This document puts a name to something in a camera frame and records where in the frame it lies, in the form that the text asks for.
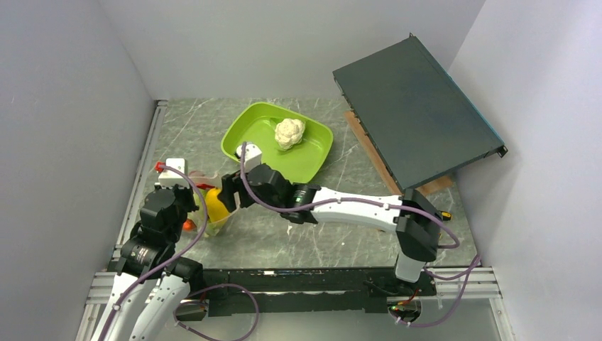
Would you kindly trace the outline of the clear zip top bag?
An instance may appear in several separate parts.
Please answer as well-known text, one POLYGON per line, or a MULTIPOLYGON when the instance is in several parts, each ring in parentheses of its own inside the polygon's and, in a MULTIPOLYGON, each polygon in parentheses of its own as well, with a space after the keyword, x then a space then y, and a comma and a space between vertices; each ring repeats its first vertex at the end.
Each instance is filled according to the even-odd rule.
MULTIPOLYGON (((225 204, 218 198, 218 194, 221 193, 221 177, 217 172, 213 175, 207 175, 199 170, 193 170, 189 174, 189 177, 203 195, 208 209, 208 223, 204 231, 204 237, 217 236, 230 217, 236 212, 236 209, 232 212, 228 211, 225 204)), ((200 202, 200 198, 196 193, 193 194, 193 198, 199 209, 187 214, 187 220, 183 225, 184 232, 198 232, 204 221, 205 210, 200 202)))

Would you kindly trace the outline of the green toy celery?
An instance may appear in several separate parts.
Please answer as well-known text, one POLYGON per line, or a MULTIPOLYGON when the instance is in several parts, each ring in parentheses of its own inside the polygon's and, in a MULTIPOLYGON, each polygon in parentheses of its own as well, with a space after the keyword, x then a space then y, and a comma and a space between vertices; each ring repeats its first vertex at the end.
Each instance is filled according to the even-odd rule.
POLYGON ((226 223, 227 223, 226 219, 216 221, 216 222, 208 222, 207 226, 204 230, 203 237, 209 238, 209 237, 217 236, 218 233, 220 233, 221 229, 225 226, 226 223))

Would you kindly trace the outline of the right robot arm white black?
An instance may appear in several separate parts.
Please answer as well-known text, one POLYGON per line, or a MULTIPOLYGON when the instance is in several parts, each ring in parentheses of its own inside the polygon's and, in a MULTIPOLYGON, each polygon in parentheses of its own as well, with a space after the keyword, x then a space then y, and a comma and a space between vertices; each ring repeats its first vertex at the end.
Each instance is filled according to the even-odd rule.
POLYGON ((342 193, 291 183, 264 163, 222 176, 217 197, 229 212, 258 204, 294 224, 340 222, 394 234, 400 252, 391 285, 400 295, 416 289, 423 267, 437 258, 439 234, 449 219, 416 190, 389 196, 342 193))

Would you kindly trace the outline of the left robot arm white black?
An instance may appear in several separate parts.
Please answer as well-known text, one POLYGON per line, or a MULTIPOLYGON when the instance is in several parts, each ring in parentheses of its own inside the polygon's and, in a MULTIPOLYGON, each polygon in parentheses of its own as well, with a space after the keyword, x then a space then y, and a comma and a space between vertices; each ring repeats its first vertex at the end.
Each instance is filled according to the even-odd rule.
POLYGON ((153 340, 182 300, 203 291, 201 263, 173 258, 187 215, 196 210, 188 185, 157 185, 147 195, 140 220, 121 248, 93 340, 153 340))

